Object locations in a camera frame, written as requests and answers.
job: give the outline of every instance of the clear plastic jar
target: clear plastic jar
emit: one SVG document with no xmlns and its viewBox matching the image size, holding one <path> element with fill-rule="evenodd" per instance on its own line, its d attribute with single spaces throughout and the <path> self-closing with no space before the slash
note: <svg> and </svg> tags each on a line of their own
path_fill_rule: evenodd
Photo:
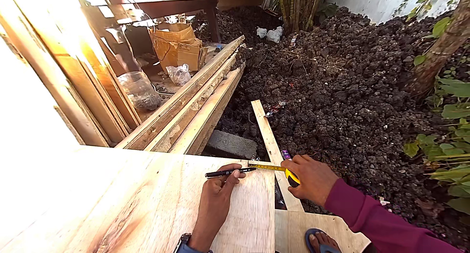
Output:
<svg viewBox="0 0 470 253">
<path fill-rule="evenodd" d="M 153 111 L 162 104 L 162 98 L 156 93 L 144 72 L 132 71 L 122 74 L 117 79 L 137 110 Z"/>
</svg>

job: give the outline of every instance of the maroon long-sleeve shirt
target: maroon long-sleeve shirt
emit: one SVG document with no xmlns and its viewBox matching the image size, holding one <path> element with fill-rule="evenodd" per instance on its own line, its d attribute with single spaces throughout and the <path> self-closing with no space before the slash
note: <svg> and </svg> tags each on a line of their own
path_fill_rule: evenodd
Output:
<svg viewBox="0 0 470 253">
<path fill-rule="evenodd" d="M 325 209 L 343 218 L 353 232 L 362 232 L 381 253 L 462 253 L 432 236 L 432 232 L 406 222 L 382 208 L 379 201 L 348 186 L 334 184 Z"/>
</svg>

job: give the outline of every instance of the yellow tape measure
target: yellow tape measure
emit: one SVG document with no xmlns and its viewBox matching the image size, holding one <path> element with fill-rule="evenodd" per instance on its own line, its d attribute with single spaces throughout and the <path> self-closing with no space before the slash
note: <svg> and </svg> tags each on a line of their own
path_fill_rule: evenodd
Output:
<svg viewBox="0 0 470 253">
<path fill-rule="evenodd" d="M 284 171 L 287 181 L 292 187 L 297 187 L 300 185 L 300 181 L 297 178 L 297 175 L 294 172 L 291 172 L 290 170 L 279 167 L 279 166 L 267 166 L 267 165 L 255 165 L 255 164 L 248 164 L 249 167 L 255 167 L 255 168 L 260 168 L 260 169 L 268 169 L 268 170 L 277 170 L 277 171 Z"/>
</svg>

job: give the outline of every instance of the table leg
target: table leg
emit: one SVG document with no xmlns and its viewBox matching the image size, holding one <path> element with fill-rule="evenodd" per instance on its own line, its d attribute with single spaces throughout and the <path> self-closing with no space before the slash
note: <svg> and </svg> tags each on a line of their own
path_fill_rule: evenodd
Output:
<svg viewBox="0 0 470 253">
<path fill-rule="evenodd" d="M 220 32 L 219 23 L 217 16 L 215 15 L 215 8 L 204 9 L 207 14 L 207 20 L 209 24 L 209 31 L 211 32 L 211 41 L 214 43 L 220 43 Z"/>
</svg>

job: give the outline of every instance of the flip-flop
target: flip-flop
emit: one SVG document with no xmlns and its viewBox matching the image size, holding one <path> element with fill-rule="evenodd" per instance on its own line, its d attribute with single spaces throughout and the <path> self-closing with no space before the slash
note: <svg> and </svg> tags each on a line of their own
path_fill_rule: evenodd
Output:
<svg viewBox="0 0 470 253">
<path fill-rule="evenodd" d="M 310 228 L 309 230 L 307 230 L 307 232 L 305 232 L 305 243 L 307 244 L 310 253 L 340 253 L 338 250 L 332 248 L 327 244 L 320 244 L 320 252 L 316 252 L 314 250 L 314 247 L 310 244 L 310 239 L 308 238 L 309 235 L 315 235 L 316 232 L 325 233 L 317 228 Z"/>
</svg>

